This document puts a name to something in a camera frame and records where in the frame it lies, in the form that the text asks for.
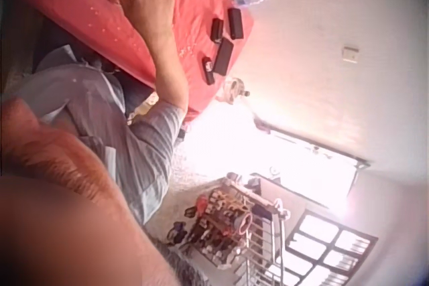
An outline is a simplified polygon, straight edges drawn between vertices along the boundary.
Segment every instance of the hand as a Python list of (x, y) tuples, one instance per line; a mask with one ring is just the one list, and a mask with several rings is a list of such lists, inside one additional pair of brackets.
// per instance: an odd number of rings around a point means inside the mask
[(125, 16), (149, 50), (161, 48), (173, 33), (174, 0), (119, 0)]

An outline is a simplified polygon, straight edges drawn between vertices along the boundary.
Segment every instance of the light blue shirt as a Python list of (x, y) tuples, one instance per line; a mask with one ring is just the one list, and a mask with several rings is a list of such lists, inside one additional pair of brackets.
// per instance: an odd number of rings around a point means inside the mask
[[(64, 54), (69, 64), (64, 63)], [(49, 54), (39, 72), (3, 100), (22, 98), (41, 121), (66, 113), (80, 140), (96, 153), (122, 190), (137, 221), (145, 224), (168, 189), (171, 162), (184, 111), (159, 101), (127, 125), (121, 89), (99, 70), (73, 62), (68, 46)]]

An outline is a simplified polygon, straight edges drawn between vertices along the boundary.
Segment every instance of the man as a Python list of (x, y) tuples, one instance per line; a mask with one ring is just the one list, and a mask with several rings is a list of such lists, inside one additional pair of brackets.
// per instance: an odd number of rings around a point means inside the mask
[(128, 127), (122, 88), (76, 64), (70, 48), (59, 48), (3, 97), (2, 174), (53, 183), (92, 201), (126, 232), (143, 285), (178, 285), (178, 277), (200, 285), (190, 273), (182, 278), (172, 270), (168, 254), (141, 229), (168, 189), (173, 144), (188, 108), (172, 30), (174, 0), (120, 2), (154, 60), (159, 102)]

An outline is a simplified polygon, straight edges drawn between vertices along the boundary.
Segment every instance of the red tablecloth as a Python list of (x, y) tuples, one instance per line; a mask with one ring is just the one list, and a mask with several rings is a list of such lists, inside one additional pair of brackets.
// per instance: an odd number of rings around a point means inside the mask
[[(87, 46), (103, 55), (148, 86), (154, 87), (155, 68), (137, 32), (123, 16), (119, 6), (108, 0), (28, 0), (31, 5)], [(201, 60), (216, 57), (217, 45), (210, 40), (212, 19), (220, 17), (228, 25), (231, 0), (176, 0), (174, 31), (179, 57), (189, 81), (190, 103), (187, 121), (198, 116), (215, 96), (224, 78), (215, 75), (216, 84), (204, 80)], [(235, 40), (229, 68), (238, 58), (253, 27), (243, 11), (244, 40)]]

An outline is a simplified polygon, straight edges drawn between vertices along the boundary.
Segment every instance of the window frame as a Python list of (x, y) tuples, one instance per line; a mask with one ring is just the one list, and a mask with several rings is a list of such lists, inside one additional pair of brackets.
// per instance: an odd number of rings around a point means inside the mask
[[(331, 242), (324, 242), (323, 240), (319, 240), (318, 238), (312, 236), (311, 234), (308, 234), (308, 233), (300, 230), (301, 224), (303, 223), (303, 221), (307, 215), (313, 216), (317, 219), (321, 219), (321, 220), (323, 220), (329, 224), (333, 224), (336, 227), (338, 227), (339, 230)], [(342, 249), (340, 247), (335, 246), (337, 240), (340, 238), (340, 235), (343, 231), (351, 232), (351, 233), (356, 234), (357, 236), (364, 238), (364, 239), (369, 241), (368, 247), (365, 249), (365, 251), (362, 254), (354, 253), (352, 251), (347, 251), (345, 249)], [(326, 247), (325, 251), (322, 253), (322, 255), (320, 256), (319, 259), (313, 259), (313, 258), (311, 258), (305, 254), (302, 254), (299, 251), (296, 251), (295, 249), (289, 247), (289, 244), (292, 242), (295, 233), (301, 234), (302, 236), (309, 238), (313, 241), (316, 241), (320, 244), (323, 244)], [(321, 215), (319, 215), (313, 211), (305, 210), (304, 213), (301, 215), (301, 218), (299, 219), (299, 221), (295, 225), (294, 229), (291, 231), (291, 233), (287, 237), (287, 239), (285, 241), (285, 245), (284, 245), (284, 247), (285, 247), (284, 250), (288, 251), (292, 255), (295, 255), (301, 259), (304, 259), (305, 261), (308, 261), (309, 263), (312, 264), (312, 268), (310, 268), (310, 270), (305, 275), (300, 275), (299, 273), (297, 273), (297, 272), (295, 272), (295, 271), (293, 271), (287, 267), (283, 267), (283, 270), (294, 275), (294, 276), (297, 276), (300, 279), (300, 281), (297, 284), (295, 284), (295, 286), (299, 286), (305, 281), (305, 279), (309, 276), (309, 274), (311, 274), (311, 272), (314, 270), (315, 267), (317, 267), (317, 266), (324, 267), (324, 268), (328, 269), (331, 273), (347, 277), (348, 279), (345, 281), (344, 284), (342, 284), (342, 286), (345, 286), (353, 278), (353, 276), (359, 270), (359, 268), (361, 268), (361, 265), (366, 261), (367, 257), (371, 254), (371, 252), (374, 249), (374, 246), (377, 243), (377, 241), (378, 241), (377, 237), (374, 237), (374, 236), (365, 234), (363, 232), (359, 232), (355, 229), (349, 228), (349, 227), (345, 226), (344, 224), (340, 224), (340, 223), (335, 222), (331, 219), (325, 218), (324, 216), (321, 216)], [(330, 251), (336, 251), (336, 252), (341, 253), (343, 255), (351, 256), (353, 258), (358, 259), (358, 261), (357, 261), (356, 265), (354, 265), (349, 271), (345, 271), (345, 270), (337, 268), (337, 267), (332, 267), (332, 266), (327, 265), (326, 263), (323, 262), (325, 260), (326, 256), (330, 253)], [(280, 250), (275, 252), (275, 259), (277, 260), (277, 258), (279, 256), (280, 256)], [(275, 285), (280, 286), (282, 284), (280, 282), (276, 281)]]
[[(354, 161), (356, 161), (356, 172), (355, 172), (355, 176), (350, 184), (350, 188), (349, 191), (347, 192), (347, 196), (349, 196), (350, 191), (352, 190), (353, 186), (355, 185), (356, 181), (357, 181), (357, 176), (359, 174), (359, 172), (361, 170), (367, 169), (368, 167), (370, 167), (371, 165), (369, 164), (369, 162), (365, 159), (362, 159), (360, 157), (356, 157), (355, 155), (351, 155), (350, 153), (346, 153), (343, 151), (340, 151), (338, 149), (329, 147), (327, 145), (323, 145), (319, 142), (316, 142), (314, 140), (311, 139), (306, 139), (305, 137), (302, 137), (300, 135), (296, 135), (293, 134), (291, 132), (287, 132), (284, 130), (280, 130), (277, 127), (274, 127), (273, 125), (269, 125), (259, 119), (255, 119), (255, 126), (260, 130), (263, 131), (264, 133), (266, 133), (267, 135), (272, 135), (274, 137), (277, 137), (280, 140), (284, 140), (284, 141), (288, 141), (290, 144), (301, 144), (301, 145), (306, 145), (307, 147), (311, 147), (313, 150), (322, 150), (322, 151), (327, 151), (329, 153), (347, 158), (347, 159), (352, 159)], [(304, 194), (301, 194), (299, 192), (295, 192), (294, 190), (291, 190), (287, 187), (285, 187), (284, 185), (282, 185), (282, 183), (280, 182), (275, 182), (274, 179), (277, 179), (279, 176), (274, 176), (271, 179), (268, 179), (268, 181), (272, 182), (273, 184), (277, 185), (280, 188), (285, 189), (286, 191), (295, 194), (296, 196), (300, 196), (301, 198), (304, 198), (305, 200), (308, 200), (310, 202), (312, 202), (313, 204), (316, 204), (318, 206), (321, 206), (325, 209), (329, 209), (329, 207), (327, 205), (321, 204), (320, 202), (317, 202), (316, 200), (313, 200), (307, 196), (305, 196)]]

